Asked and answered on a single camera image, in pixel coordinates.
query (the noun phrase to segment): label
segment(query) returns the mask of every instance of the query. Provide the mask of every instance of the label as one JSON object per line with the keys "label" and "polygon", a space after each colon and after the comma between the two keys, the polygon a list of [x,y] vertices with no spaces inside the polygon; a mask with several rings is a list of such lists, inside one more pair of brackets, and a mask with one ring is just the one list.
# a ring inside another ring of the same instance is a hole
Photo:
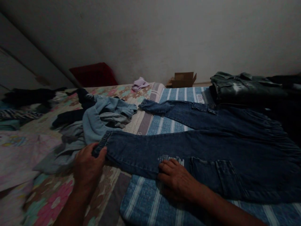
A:
{"label": "label", "polygon": [[200,104],[204,104],[205,103],[202,94],[197,94],[197,100],[198,100],[198,103],[200,103]]}
{"label": "label", "polygon": [[184,160],[183,159],[180,159],[180,157],[179,156],[176,156],[176,157],[172,157],[172,156],[169,156],[169,155],[167,155],[167,154],[164,154],[164,155],[162,155],[162,156],[160,156],[159,158],[158,158],[158,161],[159,162],[162,162],[163,160],[170,160],[170,159],[175,159],[175,160],[177,160],[182,166],[184,166]]}

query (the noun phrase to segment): floral bedsheet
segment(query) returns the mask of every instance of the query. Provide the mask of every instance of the floral bedsheet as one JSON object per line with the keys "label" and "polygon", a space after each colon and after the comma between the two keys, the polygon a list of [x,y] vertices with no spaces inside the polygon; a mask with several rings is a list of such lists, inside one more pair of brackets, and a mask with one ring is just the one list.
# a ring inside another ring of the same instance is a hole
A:
{"label": "floral bedsheet", "polygon": [[[91,94],[100,94],[111,97],[118,96],[119,98],[124,99],[127,103],[138,105],[144,98],[149,98],[153,85],[154,83],[150,83],[150,86],[145,87],[136,93],[131,90],[131,84],[86,89]],[[60,104],[52,109],[51,112],[45,114],[40,119],[24,125],[21,128],[21,131],[47,134],[60,138],[60,133],[50,130],[50,126],[54,121],[55,116],[66,111],[80,108],[81,106],[78,102],[77,94],[73,94],[64,99]],[[133,116],[131,123],[129,123],[123,130],[136,134],[143,117],[144,111],[138,111],[138,113]],[[127,186],[126,183],[122,183],[122,177],[124,175],[130,177],[130,175],[121,172],[121,170],[116,167],[104,167],[100,183],[93,195],[90,205],[87,208],[83,225],[98,225],[117,180],[121,181],[118,182],[118,186]],[[34,187],[24,205],[24,225],[52,225],[65,205],[68,196],[72,191],[73,185],[74,179],[72,169],[57,175],[40,174],[34,180]],[[123,224],[119,213],[114,224]]]}

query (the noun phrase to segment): blue denim jeans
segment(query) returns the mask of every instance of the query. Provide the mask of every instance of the blue denim jeans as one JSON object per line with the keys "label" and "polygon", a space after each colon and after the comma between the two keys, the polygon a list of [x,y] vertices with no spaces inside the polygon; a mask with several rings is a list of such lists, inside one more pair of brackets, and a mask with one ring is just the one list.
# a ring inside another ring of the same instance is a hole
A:
{"label": "blue denim jeans", "polygon": [[158,164],[176,158],[225,198],[260,203],[301,201],[301,150],[277,121],[249,110],[187,101],[139,107],[195,130],[153,136],[108,131],[95,149],[123,170],[156,179]]}

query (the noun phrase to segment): cardboard box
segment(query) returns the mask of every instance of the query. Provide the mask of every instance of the cardboard box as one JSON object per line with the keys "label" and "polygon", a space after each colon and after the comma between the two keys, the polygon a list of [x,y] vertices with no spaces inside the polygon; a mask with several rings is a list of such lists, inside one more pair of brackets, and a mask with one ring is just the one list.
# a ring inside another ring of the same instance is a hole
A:
{"label": "cardboard box", "polygon": [[171,78],[166,84],[166,88],[183,88],[192,87],[195,80],[197,79],[197,74],[193,76],[194,72],[181,72],[175,73],[175,77]]}

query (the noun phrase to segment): bed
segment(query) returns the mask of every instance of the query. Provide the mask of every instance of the bed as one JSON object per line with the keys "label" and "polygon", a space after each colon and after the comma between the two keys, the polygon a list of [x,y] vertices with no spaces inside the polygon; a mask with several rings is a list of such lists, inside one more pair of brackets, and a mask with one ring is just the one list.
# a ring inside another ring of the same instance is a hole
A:
{"label": "bed", "polygon": [[[139,92],[131,90],[131,84],[110,87],[87,88],[91,94],[118,96],[130,104],[140,104],[144,98],[156,100],[164,88],[160,83],[150,83],[150,86]],[[34,120],[21,128],[23,132],[47,134],[60,138],[61,134],[50,130],[54,117],[60,113],[80,109],[77,94],[65,98],[51,112],[38,120]],[[151,117],[144,111],[138,111],[124,131],[134,134],[146,133]],[[119,214],[120,203],[130,182],[131,175],[106,164],[103,169],[99,186],[97,187],[85,214],[83,225],[123,225]],[[57,175],[40,174],[34,180],[34,186],[24,205],[24,225],[51,225],[63,208],[67,197],[72,191],[74,179],[72,169]]]}
{"label": "bed", "polygon": [[[206,87],[165,89],[160,83],[151,83],[146,89],[134,93],[131,85],[88,88],[92,94],[119,96],[128,103],[140,104],[144,98],[163,102],[165,100],[187,100],[199,103],[212,103]],[[22,131],[49,134],[60,137],[59,133],[49,130],[52,118],[59,113],[79,108],[76,95],[65,99],[51,113],[25,125]],[[138,110],[124,131],[137,135],[153,135],[191,130],[178,122],[162,116],[152,116]],[[26,201],[25,225],[51,225],[63,203],[58,198],[70,194],[73,186],[72,171],[59,175],[41,174],[34,181],[34,188]],[[259,205],[229,200],[243,210],[253,214],[268,225],[301,224],[301,204]],[[100,184],[86,211],[84,225],[124,225],[123,219],[130,224],[142,225],[205,225],[214,224],[204,211],[186,212],[183,205],[171,206],[160,194],[154,180],[129,175],[113,166],[105,166]]]}
{"label": "bed", "polygon": [[[208,87],[164,89],[157,102],[166,100],[187,100],[212,104]],[[147,135],[183,132],[191,128],[169,118],[155,115],[152,117]],[[193,208],[184,210],[184,205],[170,205],[161,195],[162,184],[157,181],[133,175],[127,192],[120,205],[123,219],[133,225],[216,225],[205,211]],[[267,225],[301,225],[301,204],[281,203],[261,205],[239,200],[229,202],[261,219]]]}

